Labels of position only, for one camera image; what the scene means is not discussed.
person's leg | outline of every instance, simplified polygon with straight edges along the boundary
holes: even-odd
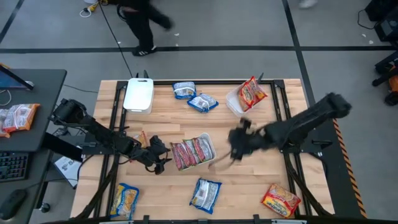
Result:
[[[156,50],[154,36],[150,30],[149,19],[146,14],[141,12],[125,12],[124,15],[132,33],[139,41],[139,46],[134,49],[132,54],[135,56],[145,56],[154,53]]]
[[[318,0],[300,0],[300,8],[302,9],[308,9],[316,5]]]
[[[152,4],[149,4],[147,15],[150,20],[154,21],[156,24],[160,25],[166,30],[169,30],[173,27],[173,22],[170,20],[170,18],[157,10]]]

wooden table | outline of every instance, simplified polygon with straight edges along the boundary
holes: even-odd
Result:
[[[307,108],[303,88],[299,79],[284,81],[290,110],[294,116]],[[110,122],[116,82],[114,80],[101,82],[95,106],[94,117],[106,127]],[[152,113],[148,115],[128,113],[126,126],[130,128],[126,130],[127,135],[132,136],[145,131],[150,138],[157,134],[168,146],[170,142],[181,142],[183,139],[208,133],[217,155],[222,156],[230,150],[227,142],[228,131],[239,121],[226,106],[226,94],[233,88],[236,88],[236,85],[197,85],[198,93],[209,94],[220,103],[208,114],[201,114],[189,107],[186,100],[176,100],[170,85],[155,86]],[[276,120],[271,88],[269,85],[263,85],[263,88],[269,96],[247,115],[258,126]],[[282,105],[282,97],[280,93],[278,95]],[[120,120],[122,96],[116,124],[119,124]],[[308,154],[301,154],[301,159],[307,187],[323,207],[333,213],[321,161]],[[102,161],[103,156],[94,156],[81,168],[71,217],[78,215],[96,192]],[[188,205],[200,177],[223,183],[212,215]],[[136,220],[142,220],[143,215],[150,215],[151,220],[252,219],[253,214],[259,214],[260,218],[280,218],[260,201],[270,184],[277,183],[289,189],[283,155],[277,149],[255,152],[229,169],[216,172],[210,172],[206,165],[181,172],[177,170],[174,161],[170,161],[166,164],[163,174],[154,175],[147,172],[138,162],[127,163],[119,166],[116,183],[120,182],[140,189],[134,214]],[[107,199],[108,191],[104,193],[100,215],[105,214]],[[302,203],[300,207],[301,214],[304,214]]]

black desk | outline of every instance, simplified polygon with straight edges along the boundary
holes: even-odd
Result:
[[[25,224],[29,222],[32,211],[37,205],[49,167],[49,161],[53,154],[48,149],[42,149],[42,142],[49,125],[47,117],[50,116],[57,102],[67,71],[31,69],[15,69],[12,71],[22,79],[32,81],[35,87],[31,92],[11,91],[12,101],[8,106],[0,106],[0,109],[9,108],[20,103],[41,104],[30,131],[12,133],[10,139],[0,138],[0,149],[2,150],[23,151],[22,149],[29,148],[31,151],[38,149],[31,155],[28,178],[26,180],[0,183],[0,203],[15,189],[22,189],[32,184],[41,183],[28,189],[28,196],[15,217],[7,221],[0,220],[0,223]]]

person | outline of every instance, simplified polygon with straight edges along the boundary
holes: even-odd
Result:
[[[318,0],[300,0],[299,6],[302,9],[308,9],[316,5]]]
[[[170,30],[173,22],[169,17],[157,10],[149,0],[120,0],[126,23],[137,37],[139,45],[134,49],[134,56],[145,56],[156,52],[154,36],[149,27],[149,20]]]

white shoe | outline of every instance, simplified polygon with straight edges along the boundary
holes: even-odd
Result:
[[[300,0],[299,6],[302,9],[308,9],[316,5],[318,0]]]

